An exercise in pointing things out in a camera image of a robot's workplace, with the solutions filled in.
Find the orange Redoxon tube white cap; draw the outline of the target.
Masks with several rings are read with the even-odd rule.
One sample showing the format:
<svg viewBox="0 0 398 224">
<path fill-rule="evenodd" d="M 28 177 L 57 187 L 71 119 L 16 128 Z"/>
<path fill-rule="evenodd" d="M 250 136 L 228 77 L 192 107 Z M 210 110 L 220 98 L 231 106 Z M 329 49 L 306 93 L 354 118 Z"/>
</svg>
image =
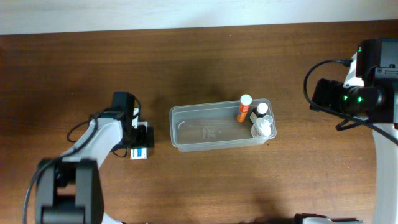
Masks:
<svg viewBox="0 0 398 224">
<path fill-rule="evenodd" d="M 251 103 L 252 97 L 250 95 L 244 94 L 240 97 L 240 106 L 236 117 L 237 122 L 243 123 L 245 121 Z"/>
</svg>

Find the clear spray bottle white label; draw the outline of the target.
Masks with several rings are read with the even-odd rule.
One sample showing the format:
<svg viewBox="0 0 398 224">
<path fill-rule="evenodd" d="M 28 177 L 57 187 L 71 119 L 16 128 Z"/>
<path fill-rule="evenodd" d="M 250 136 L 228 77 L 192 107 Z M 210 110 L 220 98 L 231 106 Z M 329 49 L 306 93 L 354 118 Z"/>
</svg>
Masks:
<svg viewBox="0 0 398 224">
<path fill-rule="evenodd" d="M 271 115 L 264 115 L 263 117 L 256 117 L 255 115 L 253 115 L 252 117 L 252 137 L 270 137 L 272 134 L 272 124 L 274 121 L 273 117 Z"/>
</svg>

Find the white Panadol box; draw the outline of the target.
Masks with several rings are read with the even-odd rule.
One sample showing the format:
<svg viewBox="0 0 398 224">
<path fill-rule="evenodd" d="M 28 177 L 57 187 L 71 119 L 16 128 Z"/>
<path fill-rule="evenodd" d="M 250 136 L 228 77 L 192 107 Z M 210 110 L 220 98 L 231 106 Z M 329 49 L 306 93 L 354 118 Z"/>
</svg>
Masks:
<svg viewBox="0 0 398 224">
<path fill-rule="evenodd" d="M 148 152 L 146 147 L 134 148 L 131 149 L 130 159 L 138 160 L 138 159 L 147 159 Z"/>
</svg>

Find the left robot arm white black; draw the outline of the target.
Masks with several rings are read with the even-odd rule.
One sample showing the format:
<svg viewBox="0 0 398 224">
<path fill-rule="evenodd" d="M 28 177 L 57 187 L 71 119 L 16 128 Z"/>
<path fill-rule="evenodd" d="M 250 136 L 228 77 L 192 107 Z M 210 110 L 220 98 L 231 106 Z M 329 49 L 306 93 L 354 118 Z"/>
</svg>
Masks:
<svg viewBox="0 0 398 224">
<path fill-rule="evenodd" d="M 39 162 L 29 186 L 36 188 L 36 223 L 117 223 L 104 210 L 100 167 L 118 149 L 154 147 L 154 130 L 139 120 L 139 108 L 108 108 L 85 123 L 74 145 Z"/>
</svg>

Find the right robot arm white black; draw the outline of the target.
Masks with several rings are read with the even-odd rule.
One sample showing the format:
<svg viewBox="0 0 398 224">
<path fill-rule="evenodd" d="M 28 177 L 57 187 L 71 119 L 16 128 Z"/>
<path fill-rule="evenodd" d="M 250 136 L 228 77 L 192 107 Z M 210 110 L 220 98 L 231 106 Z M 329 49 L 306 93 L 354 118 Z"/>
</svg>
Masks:
<svg viewBox="0 0 398 224">
<path fill-rule="evenodd" d="M 373 223 L 397 223 L 397 75 L 372 66 L 364 74 L 352 68 L 341 82 L 321 79 L 312 96 L 313 110 L 372 130 L 376 149 L 376 205 Z"/>
</svg>

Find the clear plastic container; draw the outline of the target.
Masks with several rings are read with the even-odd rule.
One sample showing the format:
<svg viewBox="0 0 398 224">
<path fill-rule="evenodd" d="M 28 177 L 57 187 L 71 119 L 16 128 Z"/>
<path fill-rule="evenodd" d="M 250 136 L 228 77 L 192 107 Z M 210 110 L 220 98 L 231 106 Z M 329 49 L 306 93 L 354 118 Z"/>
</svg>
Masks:
<svg viewBox="0 0 398 224">
<path fill-rule="evenodd" d="M 268 136 L 255 138 L 252 121 L 237 121 L 240 101 L 175 106 L 170 110 L 170 137 L 181 152 L 262 145 L 277 135 L 275 123 Z"/>
</svg>

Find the dark bottle with white cap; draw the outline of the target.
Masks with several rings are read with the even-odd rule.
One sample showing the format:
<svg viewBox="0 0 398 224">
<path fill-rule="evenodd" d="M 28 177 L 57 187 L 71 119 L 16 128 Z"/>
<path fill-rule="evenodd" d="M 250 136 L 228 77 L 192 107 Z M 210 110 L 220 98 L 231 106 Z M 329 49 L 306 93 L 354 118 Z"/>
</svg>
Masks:
<svg viewBox="0 0 398 224">
<path fill-rule="evenodd" d="M 266 115 L 269 107 L 266 103 L 259 103 L 253 110 L 252 110 L 252 116 L 255 116 L 257 118 L 261 118 Z"/>
</svg>

